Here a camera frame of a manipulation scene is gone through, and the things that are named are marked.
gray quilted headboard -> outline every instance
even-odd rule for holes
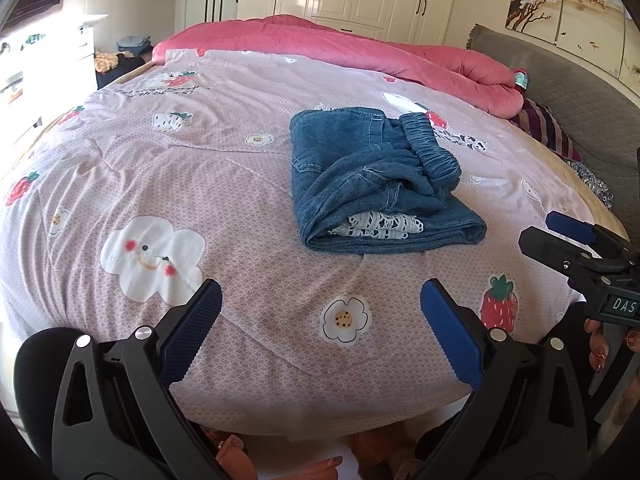
[[[640,108],[595,74],[527,41],[476,25],[466,47],[527,70],[527,97],[551,108],[583,163],[613,190],[613,212],[640,244]]]

pink blanket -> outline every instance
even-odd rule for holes
[[[496,117],[522,109],[513,73],[490,57],[452,46],[388,43],[337,32],[295,16],[200,23],[159,43],[153,62],[167,50],[253,50],[307,56],[334,65],[375,70],[453,95]]]

drawer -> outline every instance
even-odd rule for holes
[[[367,25],[359,25],[357,23],[342,22],[341,20],[331,20],[329,18],[312,18],[312,22],[318,25],[324,25],[325,27],[331,27],[347,34],[353,34],[355,36],[364,36],[365,38],[373,38],[378,40],[382,38],[382,29],[375,27],[367,27]]]

purple striped fabric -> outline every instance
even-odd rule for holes
[[[525,97],[522,111],[509,119],[509,122],[544,144],[552,152],[580,162],[580,152],[562,131],[560,124],[546,106]]]

